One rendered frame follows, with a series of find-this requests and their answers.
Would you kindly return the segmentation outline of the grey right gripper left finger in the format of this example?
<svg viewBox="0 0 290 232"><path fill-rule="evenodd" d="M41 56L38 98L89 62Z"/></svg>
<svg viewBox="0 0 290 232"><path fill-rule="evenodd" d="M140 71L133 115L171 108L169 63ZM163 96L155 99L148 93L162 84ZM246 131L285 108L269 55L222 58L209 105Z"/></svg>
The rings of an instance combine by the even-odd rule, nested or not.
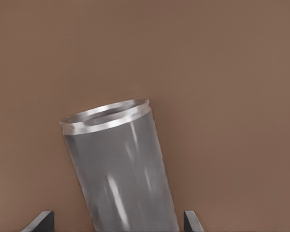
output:
<svg viewBox="0 0 290 232"><path fill-rule="evenodd" d="M21 232L54 232L54 212L42 211Z"/></svg>

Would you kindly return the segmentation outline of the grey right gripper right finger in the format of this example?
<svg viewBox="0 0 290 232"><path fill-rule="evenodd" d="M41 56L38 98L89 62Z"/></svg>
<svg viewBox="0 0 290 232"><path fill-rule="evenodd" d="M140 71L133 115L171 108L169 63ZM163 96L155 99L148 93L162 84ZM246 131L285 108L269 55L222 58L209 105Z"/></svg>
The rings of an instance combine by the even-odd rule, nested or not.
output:
<svg viewBox="0 0 290 232"><path fill-rule="evenodd" d="M184 211L184 232L205 232L194 211Z"/></svg>

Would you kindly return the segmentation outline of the grey tennis ball tube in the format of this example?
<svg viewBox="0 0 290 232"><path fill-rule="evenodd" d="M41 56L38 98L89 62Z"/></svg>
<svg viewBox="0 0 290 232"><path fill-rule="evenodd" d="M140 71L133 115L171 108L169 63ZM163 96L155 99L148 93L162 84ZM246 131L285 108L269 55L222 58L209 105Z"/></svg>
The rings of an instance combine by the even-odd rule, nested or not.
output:
<svg viewBox="0 0 290 232"><path fill-rule="evenodd" d="M148 99L61 120L63 136L97 232L178 232Z"/></svg>

